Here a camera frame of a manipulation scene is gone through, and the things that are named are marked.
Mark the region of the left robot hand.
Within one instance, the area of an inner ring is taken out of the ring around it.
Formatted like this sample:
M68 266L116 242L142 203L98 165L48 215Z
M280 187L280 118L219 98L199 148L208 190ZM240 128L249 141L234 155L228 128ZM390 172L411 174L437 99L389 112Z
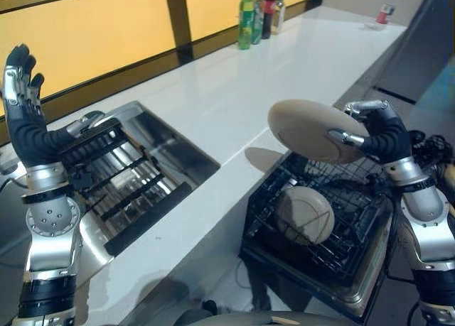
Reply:
M62 149L105 116L92 111L61 129L48 130L40 101L44 76L31 75L35 65L27 45L15 46L6 59L1 90L10 140L27 168L58 162Z

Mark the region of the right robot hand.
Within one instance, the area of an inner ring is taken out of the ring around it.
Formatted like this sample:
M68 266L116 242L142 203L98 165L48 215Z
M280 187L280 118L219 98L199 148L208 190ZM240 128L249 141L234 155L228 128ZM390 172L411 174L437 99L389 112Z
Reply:
M363 117L369 135L331 129L328 131L331 138L377 157L381 164L400 161L412 155L410 134L387 100L349 102L344 112L351 117Z

